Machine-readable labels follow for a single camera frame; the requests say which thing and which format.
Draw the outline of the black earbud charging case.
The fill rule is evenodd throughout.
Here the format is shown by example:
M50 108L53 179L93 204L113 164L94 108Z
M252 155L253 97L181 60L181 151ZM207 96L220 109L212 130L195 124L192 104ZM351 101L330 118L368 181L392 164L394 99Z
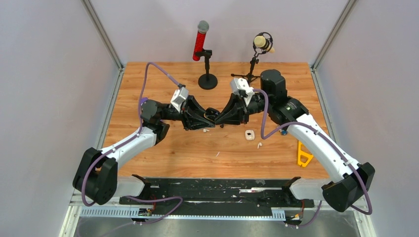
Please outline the black earbud charging case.
M207 108L204 117L212 122L215 122L216 118L220 115L220 111L214 108Z

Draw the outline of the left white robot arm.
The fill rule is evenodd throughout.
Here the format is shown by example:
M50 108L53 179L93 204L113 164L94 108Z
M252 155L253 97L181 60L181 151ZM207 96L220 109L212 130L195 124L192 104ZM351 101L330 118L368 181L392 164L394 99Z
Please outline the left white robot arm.
M142 151L160 143L170 128L168 120L182 122L184 129L200 130L215 127L220 112L204 109L189 95L180 106L155 100L140 105L141 126L123 140L102 148L87 149L73 179L73 187L83 193L86 206L106 204L111 198L132 196L139 204L151 199L151 190L138 175L119 177L118 171Z

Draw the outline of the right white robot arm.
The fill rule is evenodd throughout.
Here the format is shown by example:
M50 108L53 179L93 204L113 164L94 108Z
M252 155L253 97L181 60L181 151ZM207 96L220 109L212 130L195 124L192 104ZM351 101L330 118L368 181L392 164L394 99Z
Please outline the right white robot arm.
M344 212L354 207L358 199L365 198L365 214L372 213L368 191L375 168L368 162L360 163L330 138L309 110L288 95L286 80L278 70L263 71L260 88L251 87L244 78L232 79L230 86L230 99L216 117L216 124L245 124L250 115L262 113L263 121L271 119L277 125L276 131L285 131L300 141L328 174L327 179L291 179L282 192L286 205L295 206L303 199L311 199Z

